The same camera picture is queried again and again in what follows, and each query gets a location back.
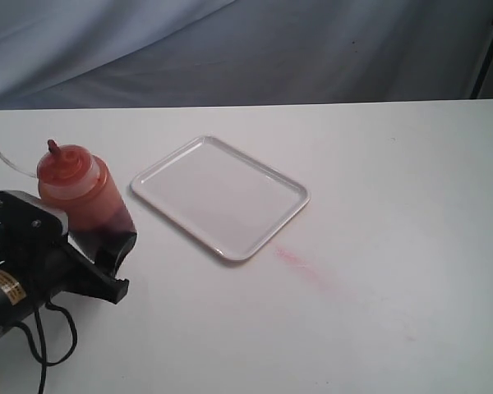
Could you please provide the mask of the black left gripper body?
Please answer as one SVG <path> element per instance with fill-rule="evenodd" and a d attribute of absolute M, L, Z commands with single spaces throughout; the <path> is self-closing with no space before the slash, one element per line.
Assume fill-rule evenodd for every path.
<path fill-rule="evenodd" d="M 0 287 L 68 287 L 68 216 L 19 190 L 0 190 Z"/>

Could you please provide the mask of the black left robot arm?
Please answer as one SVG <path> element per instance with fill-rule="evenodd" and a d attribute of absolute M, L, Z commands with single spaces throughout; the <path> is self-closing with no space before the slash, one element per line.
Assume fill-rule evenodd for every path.
<path fill-rule="evenodd" d="M 135 231 L 100 240 L 86 249 L 69 240 L 67 215 L 19 190 L 0 190 L 0 337 L 17 328 L 61 292 L 117 304 L 129 287 L 117 271 L 136 243 Z"/>

